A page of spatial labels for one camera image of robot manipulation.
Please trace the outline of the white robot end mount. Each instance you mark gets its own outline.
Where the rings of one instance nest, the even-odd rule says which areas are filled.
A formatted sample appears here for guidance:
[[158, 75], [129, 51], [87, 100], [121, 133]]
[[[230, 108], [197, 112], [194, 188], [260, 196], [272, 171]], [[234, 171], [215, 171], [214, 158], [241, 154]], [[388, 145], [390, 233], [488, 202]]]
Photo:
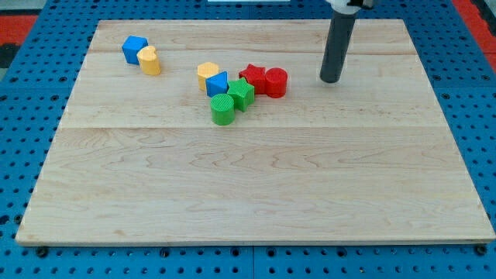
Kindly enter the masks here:
[[325, 0], [335, 12], [344, 15], [352, 15], [361, 9], [372, 9], [374, 0]]

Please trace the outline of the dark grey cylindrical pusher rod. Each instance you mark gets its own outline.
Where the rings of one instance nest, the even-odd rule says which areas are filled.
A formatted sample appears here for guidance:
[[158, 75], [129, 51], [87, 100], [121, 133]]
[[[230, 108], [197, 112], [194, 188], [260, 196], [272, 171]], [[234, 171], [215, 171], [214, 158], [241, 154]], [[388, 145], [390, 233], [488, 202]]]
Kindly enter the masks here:
[[325, 83], [339, 81], [357, 14], [334, 12], [329, 25], [319, 77]]

